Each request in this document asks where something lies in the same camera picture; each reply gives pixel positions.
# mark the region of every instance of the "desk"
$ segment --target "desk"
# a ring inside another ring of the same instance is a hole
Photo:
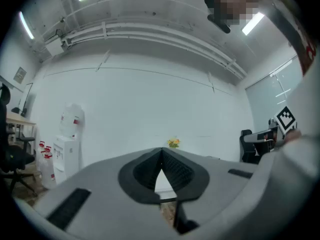
[[[27,120],[26,118],[24,118],[23,116],[17,114],[17,113],[13,113],[13,112],[7,112],[6,113],[6,122],[8,124],[14,124],[13,127],[13,131],[14,131],[14,135],[13,135],[13,142],[16,142],[16,129],[17,129],[17,125],[22,125],[22,126],[31,126],[32,130],[31,130],[31,137],[34,136],[34,126],[36,125],[36,123],[34,122],[30,122],[29,120]],[[31,141],[31,155],[34,155],[34,149],[35,149],[35,142]]]

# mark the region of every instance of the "floor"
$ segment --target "floor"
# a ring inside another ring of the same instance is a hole
[[[23,142],[17,140],[15,145],[23,147]],[[37,171],[35,161],[30,164],[27,164],[25,166],[25,170],[21,170],[20,172],[25,174],[34,174],[35,182],[32,177],[27,177],[27,178],[24,178],[23,180],[34,189],[34,191],[37,193],[38,196],[37,197],[34,196],[32,191],[27,189],[20,182],[17,182],[15,184],[14,189],[12,191],[12,196],[15,198],[22,199],[26,201],[30,206],[33,206],[37,202],[37,200],[43,197],[48,190],[45,187],[43,187],[41,184],[41,178],[40,178],[41,174],[39,171]],[[11,179],[4,179],[4,181],[7,184],[7,187],[9,188]],[[160,209],[165,220],[169,223],[169,225],[173,227],[175,213],[176,213],[176,202],[162,203],[160,205]]]

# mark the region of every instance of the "ceiling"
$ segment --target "ceiling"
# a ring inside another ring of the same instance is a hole
[[[204,0],[29,0],[21,10],[35,39],[29,39],[18,18],[14,26],[41,62],[51,57],[44,42],[58,29],[66,35],[102,22],[145,23],[179,30],[236,59],[246,72],[287,42],[267,17],[248,36],[241,31],[245,21],[231,26],[231,33],[225,34],[207,20]]]

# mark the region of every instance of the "framed picture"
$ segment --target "framed picture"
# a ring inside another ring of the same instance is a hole
[[[22,67],[19,67],[18,71],[15,73],[13,80],[21,84],[26,74],[27,72]]]

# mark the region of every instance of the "wooden table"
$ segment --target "wooden table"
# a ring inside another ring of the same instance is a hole
[[[17,113],[13,113],[13,112],[7,112],[6,113],[6,122],[8,124],[14,124],[14,127],[13,127],[13,131],[14,131],[13,142],[14,143],[16,142],[17,125],[31,126],[32,130],[31,130],[31,136],[30,137],[34,136],[34,126],[36,125],[36,123],[27,120],[23,116],[21,116],[21,115],[19,115]],[[35,142],[31,141],[30,144],[31,144],[31,155],[34,155]]]

